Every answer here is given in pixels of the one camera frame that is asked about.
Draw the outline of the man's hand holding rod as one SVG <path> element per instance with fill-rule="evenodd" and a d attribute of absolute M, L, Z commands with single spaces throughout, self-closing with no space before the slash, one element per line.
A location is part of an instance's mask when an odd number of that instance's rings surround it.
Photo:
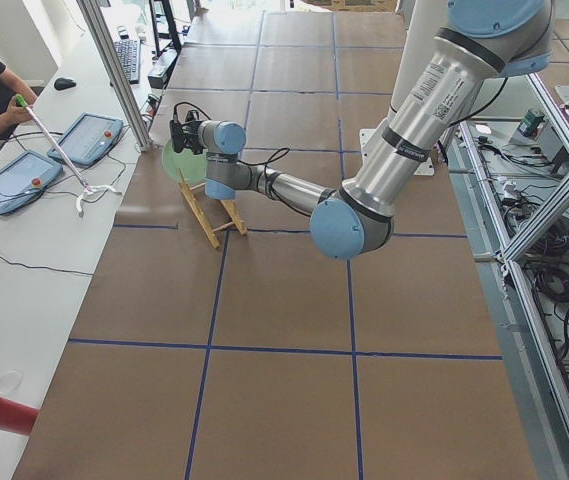
<path fill-rule="evenodd" d="M 30 105 L 25 103 L 21 95 L 14 95 L 5 112 L 5 120 L 9 126 L 18 125 L 32 120 Z"/>

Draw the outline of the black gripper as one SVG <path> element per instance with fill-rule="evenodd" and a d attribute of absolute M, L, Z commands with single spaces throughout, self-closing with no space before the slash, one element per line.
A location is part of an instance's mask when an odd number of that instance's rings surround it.
<path fill-rule="evenodd" d="M 202 120 L 188 120 L 183 124 L 184 146 L 193 154 L 202 154 L 204 151 L 199 134 L 202 124 Z"/>

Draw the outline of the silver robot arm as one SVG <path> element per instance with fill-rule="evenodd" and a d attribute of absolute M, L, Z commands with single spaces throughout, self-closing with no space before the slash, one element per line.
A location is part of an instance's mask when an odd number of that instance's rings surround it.
<path fill-rule="evenodd" d="M 551 1 L 450 1 L 446 11 L 431 59 L 397 113 L 374 131 L 362 167 L 339 189 L 239 160 L 244 128 L 195 111 L 172 118 L 173 150 L 206 156 L 210 198 L 253 190 L 309 216 L 313 243 L 330 258 L 350 260 L 382 247 L 393 233 L 396 197 L 441 135 L 464 121 L 471 94 L 487 79 L 538 72 L 550 60 Z"/>

